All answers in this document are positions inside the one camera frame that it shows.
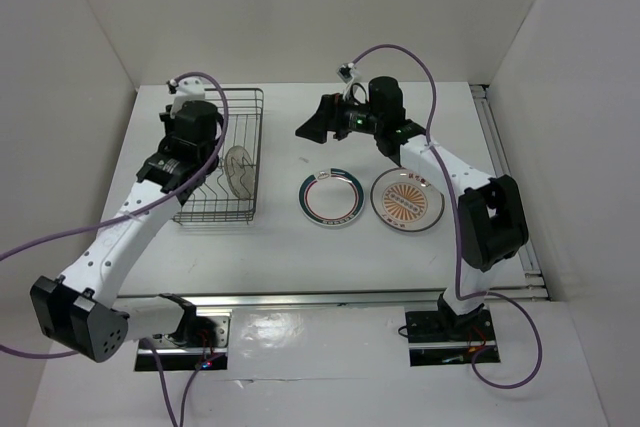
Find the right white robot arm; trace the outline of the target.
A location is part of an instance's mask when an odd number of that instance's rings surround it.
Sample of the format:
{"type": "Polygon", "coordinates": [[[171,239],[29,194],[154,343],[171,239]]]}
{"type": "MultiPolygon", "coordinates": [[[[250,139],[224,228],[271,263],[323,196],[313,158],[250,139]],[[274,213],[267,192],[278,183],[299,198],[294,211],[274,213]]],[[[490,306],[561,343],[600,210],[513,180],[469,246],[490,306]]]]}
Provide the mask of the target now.
{"type": "Polygon", "coordinates": [[[509,175],[490,176],[437,144],[428,127],[408,118],[396,79],[374,78],[363,101],[354,95],[356,84],[351,80],[343,92],[322,95],[295,134],[317,144],[370,135],[383,156],[448,195],[455,274],[437,301],[436,326],[444,337],[460,338],[479,317],[498,266],[529,240],[518,184],[509,175]]]}

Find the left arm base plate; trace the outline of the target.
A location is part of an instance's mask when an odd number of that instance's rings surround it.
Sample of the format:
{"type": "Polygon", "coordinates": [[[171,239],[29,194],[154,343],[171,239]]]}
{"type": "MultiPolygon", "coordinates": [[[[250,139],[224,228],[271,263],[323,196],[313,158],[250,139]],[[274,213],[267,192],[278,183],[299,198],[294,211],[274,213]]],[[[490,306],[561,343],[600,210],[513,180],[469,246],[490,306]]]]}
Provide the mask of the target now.
{"type": "Polygon", "coordinates": [[[190,340],[176,341],[169,335],[155,335],[149,343],[156,350],[166,372],[188,372],[203,363],[203,371],[228,368],[231,314],[215,312],[211,326],[200,327],[190,340]]]}

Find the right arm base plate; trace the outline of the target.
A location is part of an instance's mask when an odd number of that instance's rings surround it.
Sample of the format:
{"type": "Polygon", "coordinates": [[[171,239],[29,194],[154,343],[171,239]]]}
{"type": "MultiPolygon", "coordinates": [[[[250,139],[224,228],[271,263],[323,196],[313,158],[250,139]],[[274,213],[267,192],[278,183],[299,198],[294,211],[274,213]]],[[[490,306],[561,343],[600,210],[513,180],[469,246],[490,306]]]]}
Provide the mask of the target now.
{"type": "Polygon", "coordinates": [[[446,330],[437,311],[408,311],[397,333],[407,340],[412,367],[470,364],[479,353],[477,363],[499,363],[500,354],[488,309],[466,326],[446,330]]]}

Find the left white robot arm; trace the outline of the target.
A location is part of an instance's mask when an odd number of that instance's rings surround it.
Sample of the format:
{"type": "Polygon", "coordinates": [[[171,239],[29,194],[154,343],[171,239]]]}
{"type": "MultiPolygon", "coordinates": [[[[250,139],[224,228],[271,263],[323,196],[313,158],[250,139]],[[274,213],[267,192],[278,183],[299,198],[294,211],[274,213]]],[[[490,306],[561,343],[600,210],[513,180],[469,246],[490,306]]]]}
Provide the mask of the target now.
{"type": "Polygon", "coordinates": [[[30,297],[43,334],[102,363],[123,343],[156,335],[189,344],[212,322],[175,294],[116,302],[128,274],[158,232],[218,167],[229,125],[228,100],[206,98],[219,83],[203,72],[168,82],[173,101],[160,115],[164,136],[136,174],[118,216],[99,227],[93,243],[54,279],[40,277],[30,297]]]}

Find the green red rimmed plate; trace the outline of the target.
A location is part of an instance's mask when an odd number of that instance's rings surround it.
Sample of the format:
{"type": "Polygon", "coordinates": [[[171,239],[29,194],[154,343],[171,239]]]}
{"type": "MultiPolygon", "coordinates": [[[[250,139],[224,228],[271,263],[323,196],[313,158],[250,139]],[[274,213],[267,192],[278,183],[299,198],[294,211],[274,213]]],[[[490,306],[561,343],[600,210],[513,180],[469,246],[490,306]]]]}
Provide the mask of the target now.
{"type": "Polygon", "coordinates": [[[298,203],[304,216],[326,228],[341,228],[357,219],[365,205],[364,189],[351,173],[330,168],[308,176],[300,185],[298,203]]]}

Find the clear glass plate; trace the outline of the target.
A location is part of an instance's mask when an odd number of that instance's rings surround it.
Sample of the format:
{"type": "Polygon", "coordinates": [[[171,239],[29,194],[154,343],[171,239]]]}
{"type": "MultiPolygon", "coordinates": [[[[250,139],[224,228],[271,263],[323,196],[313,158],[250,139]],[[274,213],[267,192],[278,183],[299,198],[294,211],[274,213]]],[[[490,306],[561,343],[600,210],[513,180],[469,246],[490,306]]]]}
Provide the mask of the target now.
{"type": "Polygon", "coordinates": [[[224,169],[231,192],[240,200],[251,200],[256,171],[248,151],[239,145],[231,147],[225,155],[224,169]]]}

